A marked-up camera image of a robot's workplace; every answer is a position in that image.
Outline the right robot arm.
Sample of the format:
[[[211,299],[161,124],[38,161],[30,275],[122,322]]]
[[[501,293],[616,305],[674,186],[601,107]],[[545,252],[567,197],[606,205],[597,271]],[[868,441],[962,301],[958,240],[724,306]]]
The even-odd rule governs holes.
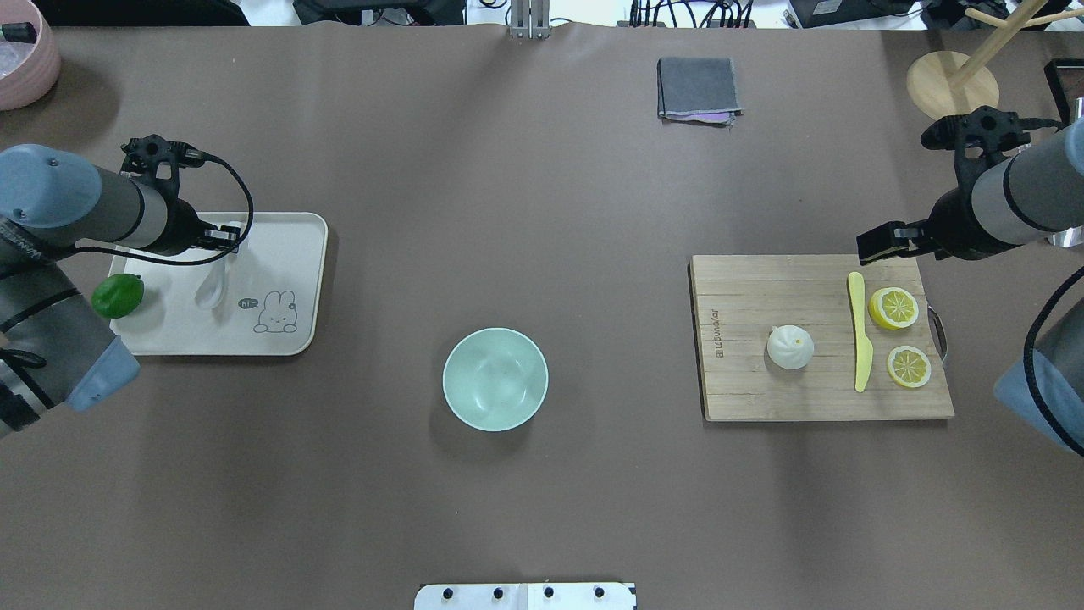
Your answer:
[[[921,135],[925,150],[954,155],[955,189],[914,223],[888,221],[860,233],[862,265],[883,258],[983,260],[1037,248],[1083,220],[1081,121],[1021,117],[980,107],[942,117]],[[1081,455],[1081,303],[1051,320],[1064,295],[1081,286],[1072,271],[1025,332],[1022,354],[1002,375],[995,395],[1040,433]]]

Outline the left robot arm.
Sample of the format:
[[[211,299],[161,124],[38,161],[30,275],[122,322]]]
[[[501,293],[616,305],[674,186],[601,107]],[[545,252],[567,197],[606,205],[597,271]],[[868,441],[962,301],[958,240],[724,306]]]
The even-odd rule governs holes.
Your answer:
[[[214,225],[179,196],[180,169],[220,158],[158,135],[122,146],[119,171],[42,144],[1,155],[1,429],[23,431],[61,404],[81,412],[139,374],[136,356],[59,262],[116,254],[178,267],[191,248],[209,262],[236,254],[246,225]]]

